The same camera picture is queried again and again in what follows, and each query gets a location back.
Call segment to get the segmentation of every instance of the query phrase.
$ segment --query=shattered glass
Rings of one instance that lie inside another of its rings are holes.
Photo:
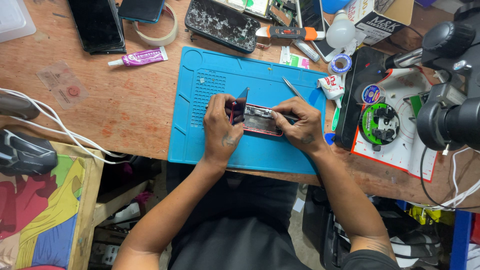
[[[185,23],[222,41],[253,51],[260,23],[211,0],[192,0]]]

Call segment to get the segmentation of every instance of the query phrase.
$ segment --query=cardboard box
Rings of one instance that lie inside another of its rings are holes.
[[[414,0],[395,0],[380,14],[375,0],[351,0],[345,6],[348,18],[367,37],[363,43],[373,45],[410,25]]]

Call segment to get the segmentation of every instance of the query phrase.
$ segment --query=white phone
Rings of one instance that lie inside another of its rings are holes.
[[[324,23],[325,23],[325,28],[324,29],[325,29],[325,32],[327,32],[330,25],[328,24],[328,22],[325,19],[324,19]],[[320,54],[323,61],[325,61],[326,63],[330,62],[333,59],[334,56],[336,56],[337,54],[339,54],[343,51],[343,48],[334,49],[334,48],[330,47],[327,43],[326,38],[322,39],[322,40],[312,40],[310,42],[312,43],[313,47],[318,52],[318,54]]]
[[[324,12],[322,0],[297,0],[297,25],[299,27],[313,27],[317,31],[317,40],[325,38]]]

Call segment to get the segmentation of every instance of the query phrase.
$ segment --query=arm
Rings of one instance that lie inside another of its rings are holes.
[[[192,173],[150,210],[130,231],[115,259],[113,270],[158,269],[158,259],[183,226],[193,208],[220,179],[228,159],[243,135],[242,125],[232,126],[225,104],[232,95],[213,95],[204,117],[205,153]]]
[[[332,210],[350,239],[350,252],[372,249],[396,260],[378,211],[324,141],[320,111],[298,97],[283,101],[272,110],[277,126],[292,145],[307,153],[315,162]],[[292,111],[301,120],[291,125],[281,113],[274,111]]]

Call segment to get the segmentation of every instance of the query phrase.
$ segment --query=box cutter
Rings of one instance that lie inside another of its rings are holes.
[[[258,37],[291,38],[302,40],[320,40],[325,38],[325,32],[317,32],[313,27],[283,27],[264,26],[255,33]]]

